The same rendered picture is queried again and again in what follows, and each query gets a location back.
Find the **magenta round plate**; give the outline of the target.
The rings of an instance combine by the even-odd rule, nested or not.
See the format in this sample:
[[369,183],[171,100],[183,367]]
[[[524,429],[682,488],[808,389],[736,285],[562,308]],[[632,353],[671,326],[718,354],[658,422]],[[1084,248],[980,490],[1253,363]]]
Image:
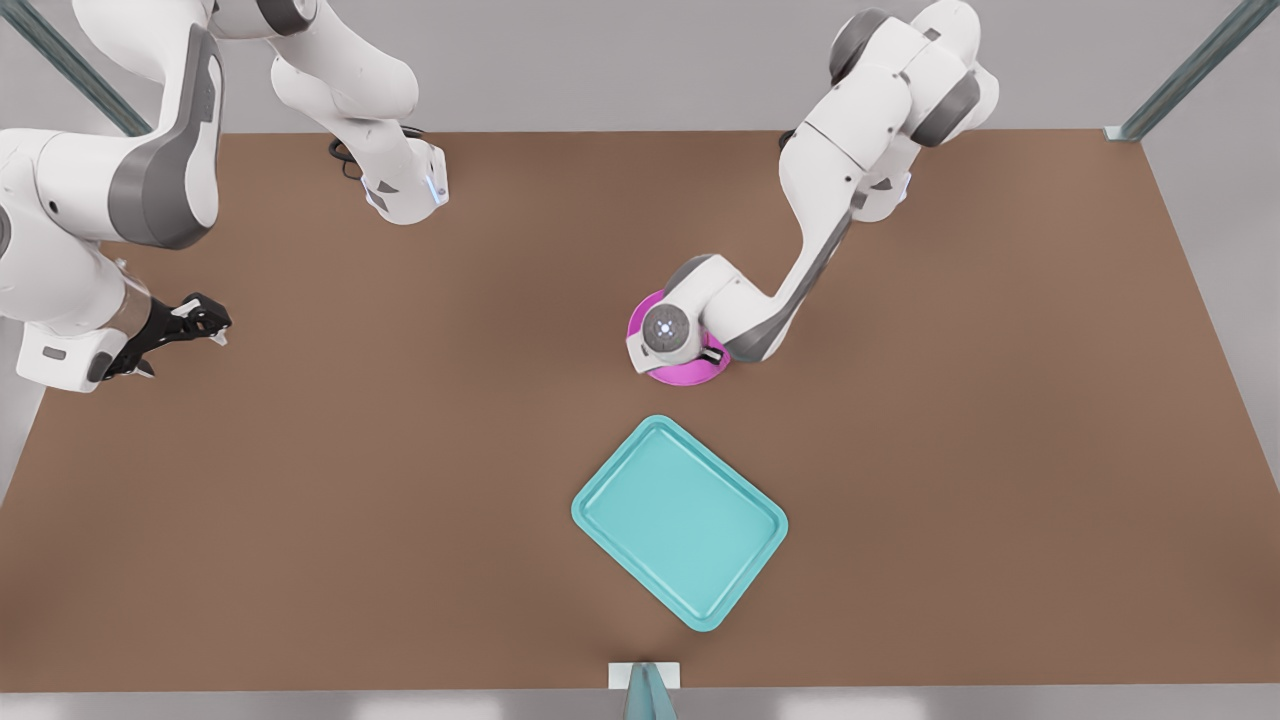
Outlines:
[[[626,333],[626,340],[628,343],[628,351],[632,350],[634,341],[637,343],[641,337],[643,322],[648,310],[662,301],[664,296],[663,291],[657,291],[646,296],[632,311],[628,319],[628,327]],[[699,386],[708,380],[714,379],[722,372],[727,370],[732,357],[728,355],[724,346],[710,333],[704,334],[704,343],[707,346],[716,346],[724,350],[724,361],[721,365],[712,365],[710,363],[703,361],[701,357],[692,363],[686,363],[677,366],[658,366],[646,372],[646,374],[660,383],[677,387]]]

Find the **teal rectangular tray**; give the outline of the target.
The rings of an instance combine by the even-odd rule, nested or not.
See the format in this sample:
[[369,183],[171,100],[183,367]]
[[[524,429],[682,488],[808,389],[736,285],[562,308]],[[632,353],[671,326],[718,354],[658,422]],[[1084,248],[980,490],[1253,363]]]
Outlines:
[[645,418],[570,505],[695,632],[718,628],[788,534],[783,509],[668,416]]

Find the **silver frame post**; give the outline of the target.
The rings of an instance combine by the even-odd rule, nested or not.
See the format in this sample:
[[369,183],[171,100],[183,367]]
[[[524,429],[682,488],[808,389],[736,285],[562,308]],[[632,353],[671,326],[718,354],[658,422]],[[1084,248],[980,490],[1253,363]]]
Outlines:
[[678,662],[608,664],[608,688],[625,691],[623,720],[678,720],[669,692],[680,687]]
[[152,131],[150,123],[97,73],[29,0],[0,0],[0,18],[125,136],[137,137]]
[[1280,0],[1240,0],[1121,124],[1103,128],[1105,138],[1115,143],[1140,142],[1279,8]]

